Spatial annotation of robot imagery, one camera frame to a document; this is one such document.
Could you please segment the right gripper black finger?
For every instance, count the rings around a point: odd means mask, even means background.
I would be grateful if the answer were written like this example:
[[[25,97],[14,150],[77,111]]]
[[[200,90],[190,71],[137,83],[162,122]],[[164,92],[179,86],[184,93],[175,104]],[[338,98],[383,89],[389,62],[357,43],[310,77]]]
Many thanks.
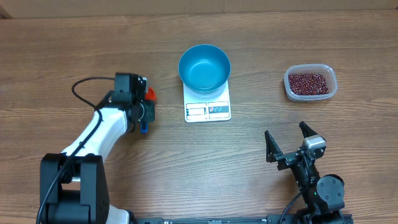
[[[318,134],[311,127],[309,127],[304,121],[301,121],[299,123],[299,127],[301,129],[301,132],[302,132],[304,138],[308,138],[308,137],[315,136]]]
[[[268,130],[265,131],[264,135],[266,140],[266,161],[277,162],[277,157],[282,155],[282,151]]]

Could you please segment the red measuring scoop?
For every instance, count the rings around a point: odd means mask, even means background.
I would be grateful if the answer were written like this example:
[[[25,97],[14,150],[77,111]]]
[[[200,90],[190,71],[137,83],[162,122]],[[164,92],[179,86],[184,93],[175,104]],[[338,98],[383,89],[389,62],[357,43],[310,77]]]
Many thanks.
[[[149,87],[148,91],[146,92],[145,100],[151,100],[151,101],[157,100],[155,91],[151,87]]]

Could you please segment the blue bowl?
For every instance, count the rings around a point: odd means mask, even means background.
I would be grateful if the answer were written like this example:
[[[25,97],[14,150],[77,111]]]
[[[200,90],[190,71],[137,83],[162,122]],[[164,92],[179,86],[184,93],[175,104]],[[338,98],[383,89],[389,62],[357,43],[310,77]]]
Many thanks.
[[[219,47],[200,44],[190,47],[180,57],[178,74],[192,91],[210,94],[224,86],[231,75],[231,62]]]

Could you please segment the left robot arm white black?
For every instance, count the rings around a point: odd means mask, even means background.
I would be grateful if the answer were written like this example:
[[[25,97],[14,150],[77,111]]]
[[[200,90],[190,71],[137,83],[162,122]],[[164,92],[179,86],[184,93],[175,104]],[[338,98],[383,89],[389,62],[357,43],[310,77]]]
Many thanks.
[[[132,211],[110,204],[104,162],[119,138],[136,128],[148,132],[155,98],[138,74],[116,73],[112,81],[98,104],[89,103],[93,118],[79,137],[42,158],[37,223],[137,223]]]

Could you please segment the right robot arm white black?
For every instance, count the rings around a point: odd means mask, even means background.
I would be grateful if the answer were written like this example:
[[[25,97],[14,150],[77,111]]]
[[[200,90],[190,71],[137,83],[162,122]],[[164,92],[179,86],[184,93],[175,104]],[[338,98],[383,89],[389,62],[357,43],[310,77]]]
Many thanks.
[[[281,214],[266,216],[266,223],[353,223],[351,214],[345,215],[343,179],[335,174],[320,176],[315,161],[326,149],[326,140],[305,122],[299,127],[303,142],[296,151],[284,154],[269,131],[266,140],[266,161],[276,162],[279,170],[290,169],[299,193],[289,202]]]

